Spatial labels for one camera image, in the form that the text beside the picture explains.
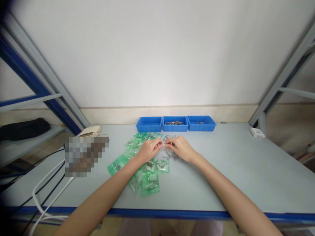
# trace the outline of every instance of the beige device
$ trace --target beige device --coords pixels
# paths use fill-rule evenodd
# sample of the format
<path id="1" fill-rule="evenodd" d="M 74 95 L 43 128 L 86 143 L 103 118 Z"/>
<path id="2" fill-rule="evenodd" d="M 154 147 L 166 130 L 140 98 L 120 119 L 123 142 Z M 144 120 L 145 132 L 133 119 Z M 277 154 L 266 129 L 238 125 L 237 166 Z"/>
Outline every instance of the beige device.
<path id="1" fill-rule="evenodd" d="M 98 137 L 102 128 L 100 126 L 93 126 L 85 128 L 80 134 L 79 137 Z"/>

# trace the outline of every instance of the blue storage bin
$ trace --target blue storage bin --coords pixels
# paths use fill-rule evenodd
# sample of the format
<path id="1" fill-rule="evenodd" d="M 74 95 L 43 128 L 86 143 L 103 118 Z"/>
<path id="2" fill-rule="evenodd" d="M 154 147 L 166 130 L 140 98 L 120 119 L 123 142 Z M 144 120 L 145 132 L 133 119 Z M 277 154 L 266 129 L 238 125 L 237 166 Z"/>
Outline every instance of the blue storage bin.
<path id="1" fill-rule="evenodd" d="M 217 125 L 210 116 L 187 116 L 189 131 L 213 131 Z"/>
<path id="2" fill-rule="evenodd" d="M 162 117 L 161 116 L 142 116 L 138 120 L 136 127 L 139 132 L 161 132 Z"/>
<path id="3" fill-rule="evenodd" d="M 165 122 L 180 121 L 183 125 L 165 125 Z M 163 117 L 163 130 L 169 132 L 187 132 L 188 122 L 186 116 L 165 116 Z"/>

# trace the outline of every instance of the black cable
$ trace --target black cable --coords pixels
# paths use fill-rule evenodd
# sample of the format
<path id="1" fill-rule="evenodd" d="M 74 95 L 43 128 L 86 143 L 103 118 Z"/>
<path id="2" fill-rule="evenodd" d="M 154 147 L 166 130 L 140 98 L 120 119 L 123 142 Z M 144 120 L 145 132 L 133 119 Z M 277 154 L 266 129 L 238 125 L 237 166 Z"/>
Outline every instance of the black cable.
<path id="1" fill-rule="evenodd" d="M 11 183 L 12 183 L 14 180 L 16 180 L 17 178 L 19 178 L 21 175 L 23 175 L 25 172 L 27 172 L 29 169 L 31 169 L 32 167 L 34 167 L 34 165 L 36 165 L 38 162 L 44 160 L 45 158 L 49 157 L 50 155 L 55 154 L 55 153 L 57 153 L 57 152 L 59 152 L 59 151 L 62 151 L 62 150 L 65 150 L 65 148 L 60 149 L 60 150 L 58 150 L 58 151 L 55 151 L 55 152 L 53 152 L 53 153 L 51 153 L 51 154 L 49 154 L 49 155 L 43 157 L 42 159 L 38 160 L 38 161 L 35 162 L 33 165 L 31 165 L 29 168 L 27 168 L 23 173 L 21 173 L 20 175 L 18 175 L 18 176 L 15 177 L 14 179 L 12 179 L 12 180 L 8 183 L 8 185 L 11 184 Z"/>
<path id="2" fill-rule="evenodd" d="M 58 183 L 55 185 L 55 187 L 50 191 L 50 193 L 48 194 L 48 196 L 45 198 L 45 200 L 43 201 L 43 203 L 41 204 L 41 207 L 43 207 L 44 203 L 47 201 L 47 199 L 50 197 L 50 195 L 53 193 L 53 191 L 57 188 L 57 186 L 60 184 L 60 182 L 63 180 L 63 178 L 66 176 L 66 174 L 63 174 L 63 176 L 61 177 L 61 179 L 58 181 Z M 38 210 L 36 210 L 36 212 L 34 213 L 34 215 L 32 216 L 32 218 L 28 221 L 28 223 L 26 224 L 23 232 L 21 233 L 21 235 L 23 235 L 25 233 L 25 231 L 27 230 L 27 228 L 29 227 L 29 225 L 32 223 L 33 219 L 35 218 L 35 216 L 37 215 Z"/>
<path id="3" fill-rule="evenodd" d="M 53 177 L 55 177 L 55 175 L 60 171 L 60 169 L 63 167 L 64 163 L 59 167 L 59 169 L 54 173 L 54 175 L 35 193 L 38 194 L 51 180 Z M 26 200 L 25 202 L 23 202 L 19 207 L 17 207 L 16 209 L 14 209 L 14 211 L 12 211 L 12 215 L 17 212 L 19 209 L 22 208 L 22 206 L 24 206 L 29 200 L 31 200 L 33 198 L 33 196 L 31 196 L 28 200 Z"/>

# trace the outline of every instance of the forearm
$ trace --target forearm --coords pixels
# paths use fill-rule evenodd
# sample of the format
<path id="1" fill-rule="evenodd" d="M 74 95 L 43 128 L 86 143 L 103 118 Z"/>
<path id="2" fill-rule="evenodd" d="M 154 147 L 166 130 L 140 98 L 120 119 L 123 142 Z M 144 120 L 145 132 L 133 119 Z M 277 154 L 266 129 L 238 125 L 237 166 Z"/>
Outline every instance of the forearm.
<path id="1" fill-rule="evenodd" d="M 245 235 L 282 235 L 266 215 L 203 156 L 194 159 L 193 164 L 203 172 Z"/>
<path id="2" fill-rule="evenodd" d="M 140 166 L 141 162 L 136 156 L 133 157 L 119 172 L 89 196 L 58 228 L 54 235 L 90 235 Z"/>

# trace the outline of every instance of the blue table edge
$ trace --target blue table edge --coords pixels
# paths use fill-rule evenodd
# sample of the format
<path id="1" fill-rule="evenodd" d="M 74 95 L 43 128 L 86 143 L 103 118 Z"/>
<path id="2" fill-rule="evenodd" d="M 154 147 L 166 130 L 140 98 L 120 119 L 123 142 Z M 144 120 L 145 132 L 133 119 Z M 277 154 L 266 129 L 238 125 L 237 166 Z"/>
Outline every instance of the blue table edge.
<path id="1" fill-rule="evenodd" d="M 6 209 L 13 211 L 15 206 L 7 206 Z M 69 213 L 76 207 L 50 207 L 49 213 Z M 33 214 L 37 208 L 35 206 L 24 206 L 17 211 L 19 214 Z M 107 213 L 108 216 L 128 217 L 128 218 L 159 218 L 159 219 L 181 219 L 181 220 L 232 220 L 227 211 L 190 211 L 190 210 L 155 210 L 155 209 L 123 209 L 112 208 Z M 272 221 L 301 222 L 315 221 L 315 214 L 305 213 L 265 213 Z"/>

